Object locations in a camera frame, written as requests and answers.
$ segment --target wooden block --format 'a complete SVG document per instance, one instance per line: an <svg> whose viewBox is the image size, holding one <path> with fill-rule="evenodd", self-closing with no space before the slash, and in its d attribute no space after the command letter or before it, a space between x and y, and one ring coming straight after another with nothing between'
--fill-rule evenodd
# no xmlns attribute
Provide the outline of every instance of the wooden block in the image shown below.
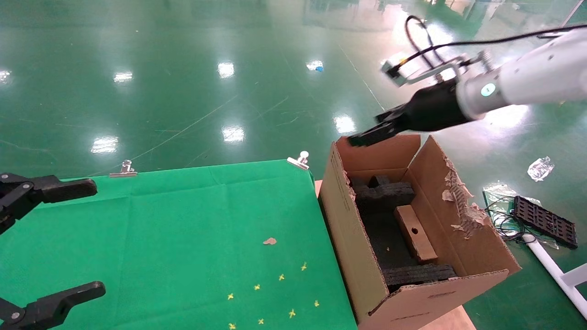
<svg viewBox="0 0 587 330"><path fill-rule="evenodd" d="M430 263L438 258L424 228L420 224L420 220L418 220L410 205L398 206L393 214L402 229L414 258L417 258L420 263Z"/></svg>

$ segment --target green tablecloth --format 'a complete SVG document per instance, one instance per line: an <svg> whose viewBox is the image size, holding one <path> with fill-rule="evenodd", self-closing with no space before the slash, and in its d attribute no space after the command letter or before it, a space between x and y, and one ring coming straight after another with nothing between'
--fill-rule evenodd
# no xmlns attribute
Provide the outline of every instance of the green tablecloth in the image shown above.
<svg viewBox="0 0 587 330"><path fill-rule="evenodd" d="M104 282L63 330L356 329L310 172L277 160L95 181L96 196L0 236L0 297Z"/></svg>

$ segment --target epoxy floor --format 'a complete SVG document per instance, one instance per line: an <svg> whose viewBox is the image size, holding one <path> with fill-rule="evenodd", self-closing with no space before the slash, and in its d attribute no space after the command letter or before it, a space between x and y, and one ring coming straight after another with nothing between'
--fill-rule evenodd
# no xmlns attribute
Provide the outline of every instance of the epoxy floor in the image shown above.
<svg viewBox="0 0 587 330"><path fill-rule="evenodd" d="M1 169L82 177L118 171L124 159L155 171L307 150L319 179L332 140L370 128L421 87L397 88L379 71L413 52L410 14L427 20L435 43L587 21L576 0L2 1ZM485 49L500 64L542 43ZM585 104L513 106L435 136L478 204L483 186L507 183L575 221L583 245ZM536 183L526 172L545 156L555 168ZM586 327L528 249L510 248L524 270L465 305L476 327ZM549 253L564 271L587 260L584 246Z"/></svg>

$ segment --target wire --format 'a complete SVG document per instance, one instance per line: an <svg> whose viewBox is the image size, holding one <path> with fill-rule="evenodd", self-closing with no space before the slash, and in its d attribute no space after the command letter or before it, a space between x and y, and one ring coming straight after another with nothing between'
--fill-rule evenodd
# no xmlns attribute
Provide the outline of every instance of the wire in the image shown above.
<svg viewBox="0 0 587 330"><path fill-rule="evenodd" d="M442 45L430 46L424 50L420 50L417 53L410 55L407 59L403 60L400 64L391 68L391 71L397 72L401 66L405 65L407 62L415 59L416 57L424 55L427 52L431 52L431 51L434 51L434 50L436 50L438 48L442 48L442 47L467 46L467 45L488 45L488 44L492 44L492 43L503 43L503 42L510 42L510 41L514 41L514 40L518 40L518 39L529 38L531 36L541 35L544 33L563 32L563 31L570 31L573 29L582 29L582 28L587 28L587 24L580 24L580 25L575 25L575 26L564 26L561 28L534 31L534 32L530 32L530 33L524 33L521 35L515 35L515 36L510 36L510 37L501 38L501 39L480 40L480 41L457 41L457 42L444 43Z"/></svg>
<svg viewBox="0 0 587 330"><path fill-rule="evenodd" d="M507 200L507 199L513 200L514 198L511 196L501 197L498 200L495 200L493 203L489 204L484 209L490 215L490 217L491 217L491 212L499 214L499 216L497 216L497 217L491 217L491 219L493 220L493 226L497 230L498 234L502 237L502 240L504 240L504 241L515 241L517 243L526 243L526 244L535 242L537 240L537 237L536 237L537 235L535 233L533 233L524 224L524 222L522 220L520 220L517 217L514 217L510 213L490 209L490 207L492 207L496 203L503 201L503 200ZM517 228L514 230L504 229L504 223L515 224L517 226ZM524 241L523 236L525 234L532 235L534 237L534 239L530 242Z"/></svg>
<svg viewBox="0 0 587 330"><path fill-rule="evenodd" d="M420 53L422 50L420 49L420 47L418 47L418 45L416 44L416 42L414 41L414 39L411 37L410 29L408 27L408 23L412 19L414 19L415 21L417 21L418 24L420 24L420 26L424 29L424 31L426 31L426 36L427 36L428 43L430 44L430 46L434 46L434 42L432 41L432 36L430 36L430 32L428 31L428 27L426 26L426 24L424 23L424 21L422 19L420 19L418 16L414 16L414 15L408 16L406 18L405 23L404 23L404 30L406 31L406 36L407 36L408 41L410 41L411 46L414 47L414 49L416 50L416 52ZM442 64L445 64L446 63L446 61L440 56L440 54L438 54L438 52L436 51L436 49L432 50L432 52L434 53L434 55L436 56L436 58L440 61L440 63L442 63ZM424 59L424 62L426 62L426 64L428 65L428 67L431 70L435 68L435 66L432 64L432 62L423 53L422 53L422 58Z"/></svg>

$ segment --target binder clip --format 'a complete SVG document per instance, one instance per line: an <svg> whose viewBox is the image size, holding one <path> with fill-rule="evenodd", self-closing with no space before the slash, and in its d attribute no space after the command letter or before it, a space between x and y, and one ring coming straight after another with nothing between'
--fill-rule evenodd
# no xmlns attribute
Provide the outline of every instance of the binder clip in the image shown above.
<svg viewBox="0 0 587 330"><path fill-rule="evenodd" d="M302 151L299 153L298 159L288 157L288 163L293 164L302 170L308 170L310 167L306 165L306 163L308 162L309 155L310 154L307 151Z"/></svg>
<svg viewBox="0 0 587 330"><path fill-rule="evenodd" d="M132 167L130 167L130 165L133 162L130 160L125 160L122 162L122 168L120 169L119 173L110 173L110 177L136 177L137 176L137 172L134 171L134 169Z"/></svg>

